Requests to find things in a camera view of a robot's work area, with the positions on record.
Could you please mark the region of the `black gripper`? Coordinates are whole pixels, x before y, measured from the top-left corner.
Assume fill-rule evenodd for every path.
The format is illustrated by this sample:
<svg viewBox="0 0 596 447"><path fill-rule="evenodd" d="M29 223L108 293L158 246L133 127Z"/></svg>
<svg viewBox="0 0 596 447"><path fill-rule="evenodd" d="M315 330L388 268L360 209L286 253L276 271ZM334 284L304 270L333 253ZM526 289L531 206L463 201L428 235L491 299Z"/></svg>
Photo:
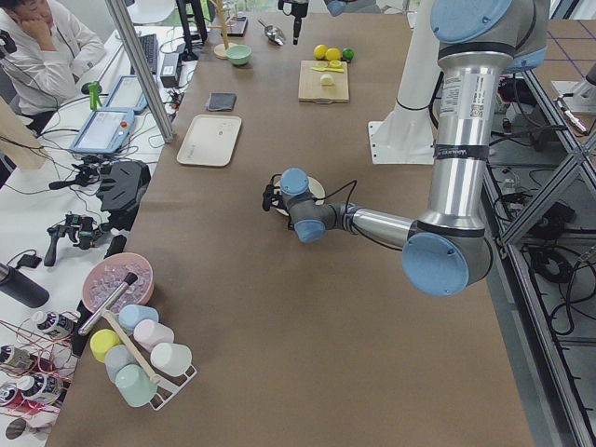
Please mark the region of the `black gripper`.
<svg viewBox="0 0 596 447"><path fill-rule="evenodd" d="M302 21L307 16L308 0L278 0L278 10L286 16L293 17L292 43L296 46L299 42Z"/></svg>
<svg viewBox="0 0 596 447"><path fill-rule="evenodd" d="M283 202L282 194L280 192L280 181L277 181L277 177L280 177L280 174L273 174L270 179L270 183L272 185L272 198L270 200L270 205L287 218L287 228L293 229L293 222Z"/></svg>

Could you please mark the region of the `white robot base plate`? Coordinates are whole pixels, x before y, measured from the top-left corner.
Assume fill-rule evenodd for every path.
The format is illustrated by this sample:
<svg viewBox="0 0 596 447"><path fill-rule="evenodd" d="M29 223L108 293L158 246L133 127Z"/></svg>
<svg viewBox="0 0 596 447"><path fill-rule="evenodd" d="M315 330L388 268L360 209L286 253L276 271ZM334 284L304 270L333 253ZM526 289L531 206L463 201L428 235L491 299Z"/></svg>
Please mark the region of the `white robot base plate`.
<svg viewBox="0 0 596 447"><path fill-rule="evenodd" d="M395 121L370 121L369 146L375 165L432 165L434 135L431 124Z"/></svg>

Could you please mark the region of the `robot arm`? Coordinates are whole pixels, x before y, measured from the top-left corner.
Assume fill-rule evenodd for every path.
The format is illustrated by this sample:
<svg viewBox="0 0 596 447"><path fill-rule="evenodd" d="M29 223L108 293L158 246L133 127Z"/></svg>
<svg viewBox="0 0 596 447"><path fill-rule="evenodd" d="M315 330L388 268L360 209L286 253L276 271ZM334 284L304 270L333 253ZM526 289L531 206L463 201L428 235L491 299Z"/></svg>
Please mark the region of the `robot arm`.
<svg viewBox="0 0 596 447"><path fill-rule="evenodd" d="M429 295L453 295L484 278L493 255L478 206L494 98L501 75L544 60L548 20L545 1L438 1L431 8L443 92L428 206L417 219L350 202L326 204L298 168L271 179L264 208L285 210L304 243L343 229L401 250L405 275Z"/></svg>
<svg viewBox="0 0 596 447"><path fill-rule="evenodd" d="M381 8L375 0L324 0L327 11L337 17L343 13L380 13ZM297 45L303 19L307 17L309 0L278 0L278 10L293 17L292 43Z"/></svg>

